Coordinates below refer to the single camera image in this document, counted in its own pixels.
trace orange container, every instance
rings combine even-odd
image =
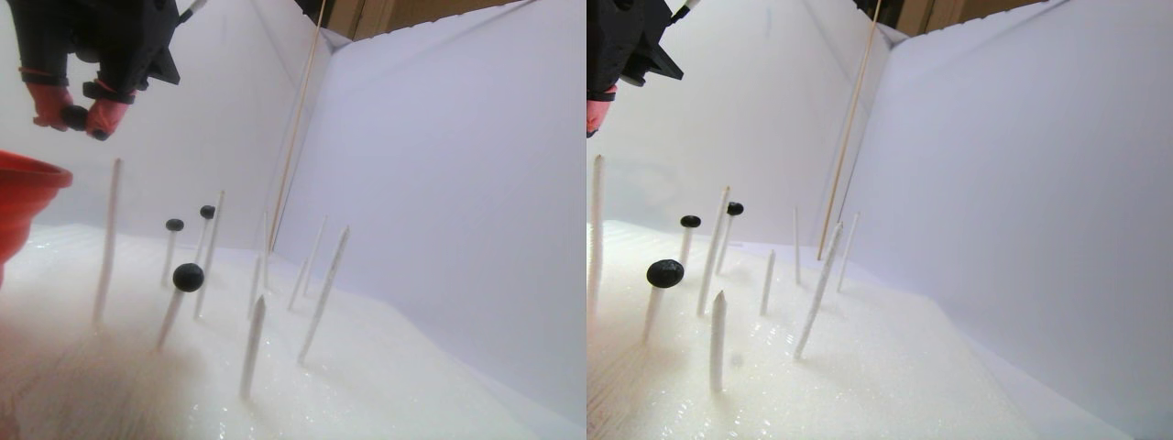
[[[73,172],[0,150],[0,285],[4,265],[28,239],[35,217],[57,190],[73,184]]]

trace white backdrop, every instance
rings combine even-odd
[[[852,256],[1108,424],[1173,438],[1173,4],[1050,6],[896,47]]]
[[[337,52],[277,248],[300,262],[330,215],[320,277],[348,224],[338,285],[581,426],[584,23],[515,2]]]
[[[182,11],[190,1],[178,4]],[[179,84],[151,81],[106,142],[33,126],[33,100],[16,72],[20,57],[7,2],[0,11],[0,149],[74,172],[74,185],[60,192],[38,223],[104,225],[110,165],[122,157],[120,232],[163,237],[163,223],[178,217],[191,228],[179,242],[194,245],[199,207],[215,204],[223,189],[219,244],[255,244],[264,202],[277,190],[272,182],[313,38],[313,23],[293,0],[210,0],[171,42]],[[319,45],[311,92],[328,61],[328,50]],[[95,72],[95,65],[70,60],[75,102],[89,106],[81,83]]]
[[[586,142],[608,160],[604,217],[676,231],[682,216],[697,215],[710,233],[721,189],[731,185],[731,199],[746,207],[732,241],[789,244],[796,205],[800,241],[816,243],[870,26],[850,0],[698,6],[662,41],[684,80],[619,82]],[[876,31],[845,170],[887,53]]]

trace black ball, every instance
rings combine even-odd
[[[700,217],[697,216],[684,216],[680,217],[680,225],[685,228],[697,228],[700,226]]]
[[[204,285],[204,270],[199,269],[199,265],[196,263],[181,264],[178,268],[175,268],[171,283],[175,283],[175,289],[184,292],[195,292],[199,290],[199,286]]]
[[[684,266],[674,259],[662,259],[647,268],[647,282],[653,286],[667,289],[684,279]]]

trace white stick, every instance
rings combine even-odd
[[[176,235],[176,231],[171,231],[171,235],[167,238],[167,259],[163,260],[163,280],[160,282],[163,286],[167,286],[167,276],[171,275],[171,256],[175,255]]]
[[[249,326],[249,347],[244,351],[244,371],[240,372],[240,399],[248,399],[252,391],[252,372],[257,368],[257,350],[260,348],[260,329],[265,323],[265,297],[257,299],[252,325]]]
[[[811,312],[807,313],[807,321],[802,326],[802,336],[799,337],[799,344],[794,347],[794,360],[799,360],[802,357],[802,348],[806,347],[807,338],[811,337],[814,317],[819,314],[819,306],[822,304],[822,292],[827,290],[827,278],[830,278],[830,266],[835,263],[835,248],[839,244],[841,232],[843,232],[843,222],[835,224],[835,232],[830,236],[830,248],[827,248],[827,260],[822,263],[822,273],[819,276],[819,286],[814,290]]]
[[[175,316],[179,314],[179,303],[183,302],[183,291],[178,287],[171,293],[171,304],[167,306],[167,316],[163,318],[163,329],[158,331],[158,341],[155,343],[155,351],[163,348],[163,341],[167,340],[167,333],[171,332],[171,325],[175,324]]]
[[[692,228],[684,229],[684,243],[680,244],[680,265],[689,265],[689,249],[692,248]]]
[[[733,216],[728,216],[730,224],[725,226],[725,237],[721,238],[721,255],[717,257],[717,275],[721,273],[725,265],[725,251],[730,249],[730,231],[733,230]]]
[[[802,266],[799,264],[799,207],[794,207],[794,285],[801,285]]]
[[[211,226],[212,221],[204,218],[204,229],[199,232],[199,243],[196,244],[196,259],[199,262],[199,257],[204,256],[204,238],[208,238],[208,228]]]
[[[839,284],[835,286],[835,292],[843,291],[843,275],[847,273],[847,257],[852,255],[852,242],[855,241],[855,226],[860,224],[860,214],[855,212],[855,218],[852,219],[852,231],[847,233],[847,248],[843,249],[843,264],[839,268]]]
[[[260,256],[256,258],[256,263],[252,264],[252,287],[249,291],[249,313],[244,316],[245,319],[252,317],[252,306],[257,303],[257,284],[260,280]]]
[[[697,302],[697,316],[705,316],[708,305],[708,285],[713,282],[713,264],[717,263],[717,246],[720,244],[721,226],[725,225],[725,210],[730,204],[730,187],[721,191],[721,205],[717,210],[717,225],[713,226],[713,239],[708,242],[708,256],[705,259],[705,276],[700,282],[700,300]]]
[[[330,296],[330,287],[334,285],[334,273],[338,273],[338,264],[343,260],[343,251],[346,249],[346,239],[351,236],[351,226],[343,229],[343,237],[338,241],[338,250],[334,251],[334,260],[330,264],[330,272],[326,272],[326,283],[321,286],[321,296],[318,297],[318,309],[313,311],[313,320],[310,321],[310,332],[305,336],[305,344],[301,345],[301,353],[298,354],[298,364],[305,363],[305,354],[310,352],[310,343],[313,341],[313,333],[318,331],[318,323],[321,321],[321,312],[326,310],[326,297]]]
[[[586,278],[586,313],[595,316],[603,282],[603,155],[595,156],[590,201],[590,268]]]
[[[269,290],[269,211],[260,214],[260,226],[264,229],[264,243],[260,244],[260,279],[265,290]]]
[[[713,299],[713,336],[708,346],[708,387],[720,393],[721,368],[725,359],[725,292],[717,293]]]
[[[297,280],[293,282],[293,289],[290,290],[290,305],[286,310],[293,310],[293,299],[297,298],[297,287],[298,285],[301,285],[301,278],[305,277],[306,264],[310,264],[308,258],[301,260],[301,269],[297,271]]]
[[[652,287],[651,297],[647,298],[647,314],[644,317],[644,344],[647,344],[647,336],[652,333],[652,323],[656,320],[656,311],[659,310],[662,298],[664,289]]]
[[[97,298],[94,300],[93,321],[102,323],[106,311],[106,293],[110,291],[110,273],[114,271],[114,237],[117,230],[118,183],[122,180],[122,158],[114,160],[110,174],[110,197],[106,205],[106,248],[102,251],[102,272],[97,278]]]
[[[766,316],[766,307],[769,304],[769,284],[774,282],[774,251],[769,251],[769,260],[766,262],[766,286],[761,289],[761,310],[758,314]]]
[[[224,191],[216,198],[216,217],[212,221],[212,238],[208,241],[208,257],[204,259],[204,284],[199,285],[196,292],[196,313],[194,318],[199,318],[199,311],[204,307],[204,290],[211,284],[212,255],[216,253],[216,236],[219,235],[219,219],[224,218]]]
[[[321,226],[318,228],[318,238],[313,239],[313,249],[310,250],[310,265],[305,268],[306,270],[305,285],[300,287],[303,296],[310,295],[310,280],[313,279],[313,262],[318,258],[318,245],[321,244],[321,232],[326,231],[327,219],[330,219],[330,216],[321,217]],[[293,286],[294,293],[297,292],[297,289],[298,289],[297,286]]]

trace white foam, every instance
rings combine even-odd
[[[106,325],[95,332],[88,317],[101,246],[94,228],[36,228],[6,265],[0,434],[19,426],[25,439],[536,438],[398,311],[337,287],[304,367],[297,351],[312,304],[271,307],[252,400],[243,401],[242,316],[255,256],[218,255],[203,318],[181,311],[162,353],[152,354],[174,291],[158,284],[162,232],[118,236]],[[192,257],[177,250],[175,264]],[[273,284],[296,295],[292,277],[278,273]]]
[[[814,286],[775,273],[768,312],[759,317],[765,258],[735,249],[712,286],[728,302],[724,393],[713,395],[711,317],[693,313],[699,270],[665,291],[656,331],[646,348],[639,344],[647,265],[674,258],[679,235],[622,222],[605,230],[604,283],[588,343],[594,439],[1037,438],[922,297],[847,279],[841,293],[827,293],[802,360],[792,360]]]

